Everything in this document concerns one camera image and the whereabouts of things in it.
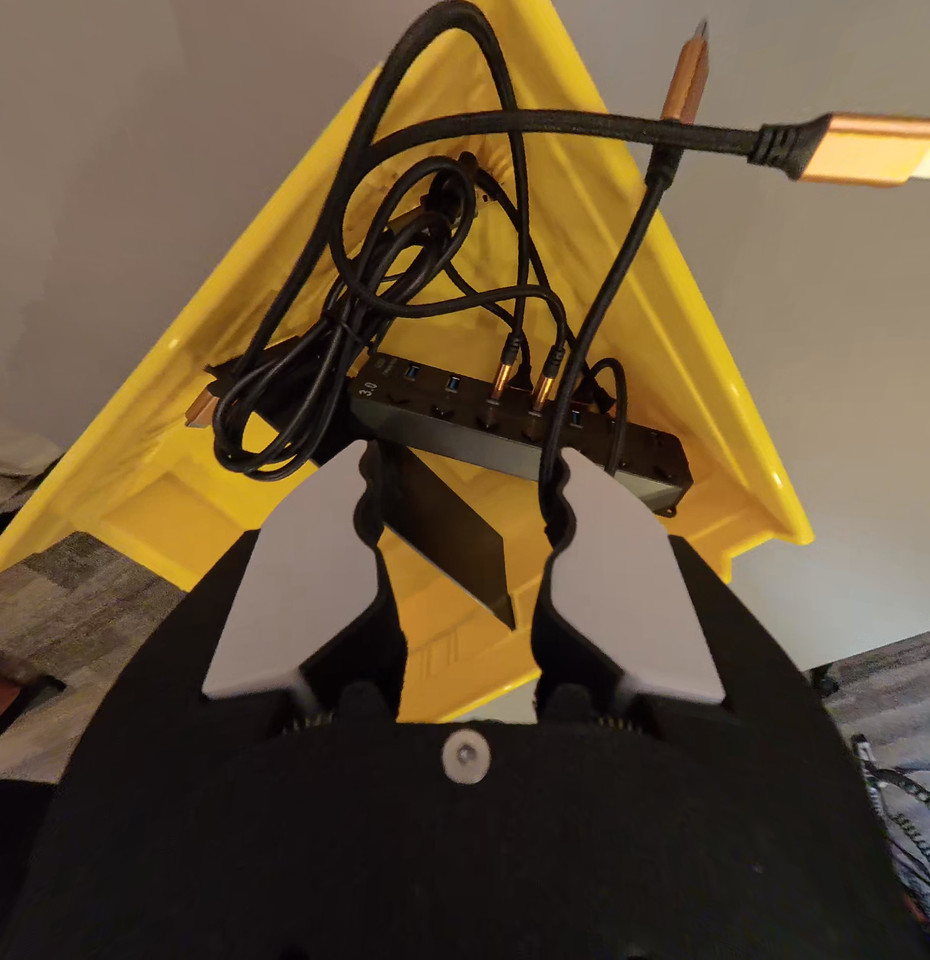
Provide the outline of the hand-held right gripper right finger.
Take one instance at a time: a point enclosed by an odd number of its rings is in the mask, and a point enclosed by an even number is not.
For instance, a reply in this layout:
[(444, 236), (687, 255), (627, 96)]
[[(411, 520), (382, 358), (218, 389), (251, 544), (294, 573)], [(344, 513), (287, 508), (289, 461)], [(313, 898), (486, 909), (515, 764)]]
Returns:
[(556, 461), (533, 611), (538, 722), (722, 722), (724, 685), (668, 534), (577, 450)]

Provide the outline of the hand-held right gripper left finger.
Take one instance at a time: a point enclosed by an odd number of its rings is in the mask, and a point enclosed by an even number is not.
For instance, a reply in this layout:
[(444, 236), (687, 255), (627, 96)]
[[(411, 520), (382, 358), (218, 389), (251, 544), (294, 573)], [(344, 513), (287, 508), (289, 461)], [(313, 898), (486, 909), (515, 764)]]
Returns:
[(356, 440), (263, 523), (207, 667), (207, 699), (279, 691), (315, 716), (362, 688), (397, 720), (402, 629), (378, 545), (383, 479), (378, 444)]

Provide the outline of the long black usb hub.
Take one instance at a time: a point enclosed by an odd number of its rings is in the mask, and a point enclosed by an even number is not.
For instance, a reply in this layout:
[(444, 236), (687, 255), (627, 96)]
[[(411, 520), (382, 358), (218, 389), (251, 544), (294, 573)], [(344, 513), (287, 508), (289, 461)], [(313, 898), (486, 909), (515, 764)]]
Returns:
[[(532, 409), (528, 390), (507, 389), (439, 367), (378, 353), (351, 379), (351, 413), (373, 437), (535, 481), (554, 401)], [(628, 422), (615, 479), (662, 517), (673, 517), (694, 480), (681, 441)]]

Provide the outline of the yellow plastic bin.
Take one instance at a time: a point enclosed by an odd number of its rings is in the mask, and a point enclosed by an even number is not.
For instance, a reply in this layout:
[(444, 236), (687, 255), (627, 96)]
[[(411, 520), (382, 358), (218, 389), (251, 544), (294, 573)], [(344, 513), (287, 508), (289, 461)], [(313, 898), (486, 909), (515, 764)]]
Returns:
[[(604, 112), (597, 88), (550, 2), (475, 2), (506, 56), (527, 109)], [(279, 483), (222, 469), (209, 428), (184, 425), (208, 382), (204, 367), (243, 351), (290, 272), (319, 210), (375, 68), (255, 217), (170, 328), (52, 471), (0, 538), (0, 572), (77, 531), (192, 589), (245, 530), (260, 526), (316, 468)], [(438, 39), (401, 82), (379, 137), (426, 118), (498, 106), (487, 66), (459, 31)], [(575, 330), (637, 210), (643, 174), (623, 144), (577, 136), (525, 140), (533, 239)], [(420, 147), (369, 174), (350, 202), (349, 253), (399, 174), (441, 147), (477, 154), (514, 195), (504, 136)], [(479, 289), (516, 277), (514, 231), (480, 212), (458, 270)], [(388, 353), (491, 379), (505, 331), (486, 311), (399, 320)], [(677, 436), (693, 487), (661, 522), (685, 538), (726, 583), (734, 558), (770, 539), (808, 545), (806, 512), (735, 366), (718, 325), (664, 222), (656, 215), (636, 263), (592, 343), (626, 371), (629, 417)], [(380, 542), (399, 604), (409, 659), (399, 718), (449, 721), (538, 676), (529, 647), (547, 552), (528, 481), (423, 454), (452, 490), (502, 534), (518, 629), (416, 556), (395, 534)]]

